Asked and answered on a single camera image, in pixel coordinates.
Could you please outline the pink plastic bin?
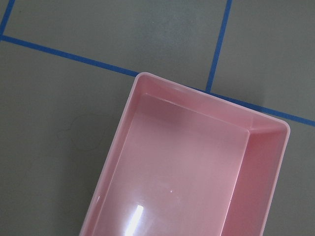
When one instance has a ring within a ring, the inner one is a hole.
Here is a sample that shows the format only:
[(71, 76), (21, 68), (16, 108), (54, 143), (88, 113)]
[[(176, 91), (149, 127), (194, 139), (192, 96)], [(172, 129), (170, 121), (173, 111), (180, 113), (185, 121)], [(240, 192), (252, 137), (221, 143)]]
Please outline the pink plastic bin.
[(82, 236), (261, 236), (289, 125), (150, 73), (132, 85)]

